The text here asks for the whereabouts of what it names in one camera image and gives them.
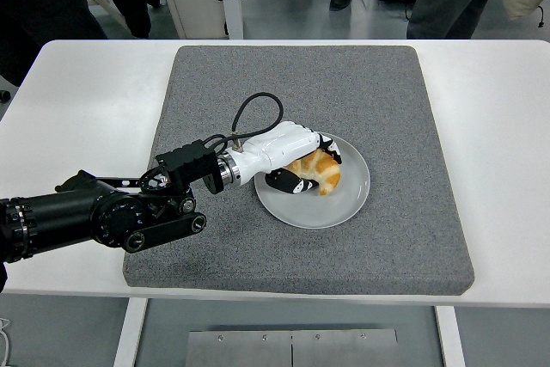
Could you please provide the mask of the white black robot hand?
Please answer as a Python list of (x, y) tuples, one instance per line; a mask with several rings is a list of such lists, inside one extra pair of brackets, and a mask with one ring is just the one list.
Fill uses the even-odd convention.
[(219, 159), (223, 183), (237, 187), (258, 173), (283, 193), (316, 188), (328, 195), (338, 186), (342, 163), (333, 138), (291, 121), (248, 139), (240, 150), (227, 149)]

